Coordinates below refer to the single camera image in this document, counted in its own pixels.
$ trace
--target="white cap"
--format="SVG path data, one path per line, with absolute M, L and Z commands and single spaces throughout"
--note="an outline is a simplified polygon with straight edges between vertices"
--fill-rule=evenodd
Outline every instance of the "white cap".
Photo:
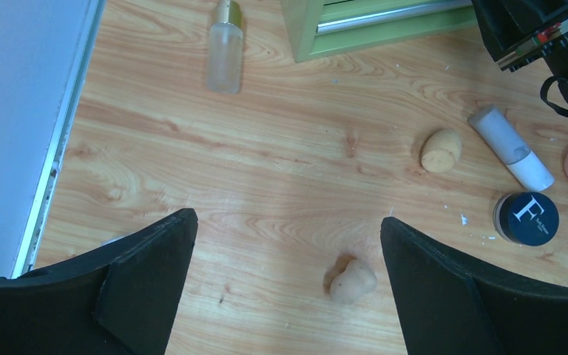
M 554 183 L 554 177 L 534 152 L 507 167 L 528 191 L 540 192 Z

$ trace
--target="green drawer cabinet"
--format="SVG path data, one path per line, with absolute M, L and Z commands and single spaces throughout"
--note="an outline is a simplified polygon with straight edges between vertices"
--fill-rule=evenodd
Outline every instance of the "green drawer cabinet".
M 295 61 L 307 61 L 476 24 L 465 0 L 280 0 Z M 350 21 L 378 21 L 350 26 Z M 341 30 L 326 24 L 348 23 Z

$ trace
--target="wood grain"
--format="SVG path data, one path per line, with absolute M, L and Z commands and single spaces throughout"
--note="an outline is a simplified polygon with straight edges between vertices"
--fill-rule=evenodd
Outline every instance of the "wood grain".
M 405 354 L 379 244 L 389 214 L 568 286 L 568 120 L 538 99 L 542 62 L 499 72 L 470 29 L 295 64 L 279 2 L 240 3 L 242 91 L 218 95 L 204 80 L 213 0 L 108 1 L 37 267 L 195 208 L 168 354 Z M 521 186 L 467 125 L 490 103 L 557 179 L 561 227 L 545 246 L 494 231 L 493 205 Z M 427 173 L 421 146 L 446 127 L 461 161 Z M 322 284 L 343 253 L 379 280 L 351 306 Z

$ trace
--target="gold bottle cap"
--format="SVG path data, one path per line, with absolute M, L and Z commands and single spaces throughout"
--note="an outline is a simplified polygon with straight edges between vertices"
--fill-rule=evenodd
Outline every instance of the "gold bottle cap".
M 233 24 L 242 28 L 243 13 L 240 12 L 240 5 L 233 0 L 220 0 L 212 17 L 214 24 Z

